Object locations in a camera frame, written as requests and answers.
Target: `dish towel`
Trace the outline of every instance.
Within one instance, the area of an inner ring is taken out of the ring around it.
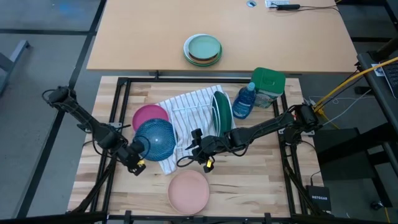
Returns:
[[[157,103],[167,111],[174,133],[177,133],[173,154],[169,158],[159,161],[166,175],[177,170],[177,161],[181,157],[192,155],[192,149],[185,150],[192,143],[191,131],[200,128],[203,134],[202,138],[208,135],[216,135],[211,106],[212,97],[216,91],[224,93],[221,85],[216,85]]]

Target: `pink plate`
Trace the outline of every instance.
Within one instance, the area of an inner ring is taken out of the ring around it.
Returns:
[[[169,121],[169,116],[162,107],[157,105],[145,105],[142,108],[139,108],[132,117],[132,128],[137,131],[140,125],[153,118],[160,118]]]
[[[171,206],[184,215],[200,212],[206,206],[209,195],[207,180],[194,170],[185,170],[177,174],[167,191]]]

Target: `blue bowl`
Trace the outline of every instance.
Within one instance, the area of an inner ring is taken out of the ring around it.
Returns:
[[[149,161],[162,161],[173,154],[175,138],[173,126],[163,119],[154,118],[139,126],[133,141],[144,145],[141,156]]]

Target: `blue dish soap bottle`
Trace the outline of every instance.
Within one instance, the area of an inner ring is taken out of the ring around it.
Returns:
[[[256,100],[255,84],[249,83],[247,87],[239,90],[238,95],[232,105],[232,114],[235,118],[244,119],[249,116]]]

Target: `stack of plates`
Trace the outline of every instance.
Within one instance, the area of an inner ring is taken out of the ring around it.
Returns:
[[[223,54],[220,42],[208,34],[195,34],[184,43],[184,56],[192,64],[209,66],[216,63]]]

